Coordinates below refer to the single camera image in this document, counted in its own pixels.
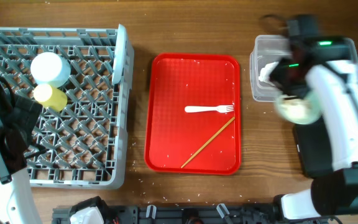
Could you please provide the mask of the white napkin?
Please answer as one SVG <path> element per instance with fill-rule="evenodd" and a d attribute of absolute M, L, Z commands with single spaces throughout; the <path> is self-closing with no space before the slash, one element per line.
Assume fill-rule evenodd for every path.
<path fill-rule="evenodd" d="M 273 85 L 270 81 L 270 73 L 274 70 L 274 68 L 279 64 L 279 62 L 272 62 L 266 64 L 264 68 L 261 69 L 259 73 L 259 81 L 268 83 L 269 85 Z"/>

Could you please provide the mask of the large light blue plate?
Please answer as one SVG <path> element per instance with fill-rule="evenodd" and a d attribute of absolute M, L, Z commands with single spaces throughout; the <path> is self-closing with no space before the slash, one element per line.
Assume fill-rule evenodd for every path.
<path fill-rule="evenodd" d="M 117 30 L 116 46 L 114 51 L 112 84 L 118 84 L 121 81 L 122 74 L 124 73 L 124 65 L 126 61 L 127 49 L 127 32 L 126 28 L 119 24 Z"/>

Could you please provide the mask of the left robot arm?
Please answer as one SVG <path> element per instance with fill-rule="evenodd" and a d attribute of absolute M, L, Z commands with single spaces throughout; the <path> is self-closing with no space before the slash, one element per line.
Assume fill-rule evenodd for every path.
<path fill-rule="evenodd" d="M 0 77 L 0 223 L 40 223 L 24 152 L 42 105 L 16 95 Z"/>

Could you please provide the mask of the green bowl with rice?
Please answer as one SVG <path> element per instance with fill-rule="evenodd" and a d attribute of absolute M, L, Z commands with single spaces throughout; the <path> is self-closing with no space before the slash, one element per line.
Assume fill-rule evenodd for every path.
<path fill-rule="evenodd" d="M 294 124 L 311 124 L 320 119 L 322 112 L 318 98 L 310 91 L 304 98 L 279 95 L 274 101 L 275 111 Z"/>

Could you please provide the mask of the yellow plastic cup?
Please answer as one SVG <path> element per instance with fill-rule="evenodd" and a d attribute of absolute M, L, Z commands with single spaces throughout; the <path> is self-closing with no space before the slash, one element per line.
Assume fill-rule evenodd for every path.
<path fill-rule="evenodd" d="M 67 96 L 64 92 L 49 84 L 37 85 L 34 89 L 34 98 L 44 108 L 51 108 L 57 112 L 67 105 Z"/>

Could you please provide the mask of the small light blue bowl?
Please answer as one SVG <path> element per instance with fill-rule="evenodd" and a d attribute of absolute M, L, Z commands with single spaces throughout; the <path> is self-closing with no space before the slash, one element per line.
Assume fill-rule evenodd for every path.
<path fill-rule="evenodd" d="M 36 56 L 30 65 L 36 84 L 49 84 L 55 88 L 63 86 L 69 79 L 71 67 L 68 60 L 52 52 Z"/>

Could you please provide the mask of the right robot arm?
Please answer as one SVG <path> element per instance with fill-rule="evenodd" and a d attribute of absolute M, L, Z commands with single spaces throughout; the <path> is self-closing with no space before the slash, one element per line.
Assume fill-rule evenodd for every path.
<path fill-rule="evenodd" d="M 287 20 L 290 55 L 269 80 L 280 101 L 307 100 L 311 120 L 295 121 L 301 163 L 312 178 L 309 189 L 278 195 L 277 219 L 304 222 L 358 215 L 358 61 L 351 41 L 320 33 L 312 15 Z"/>

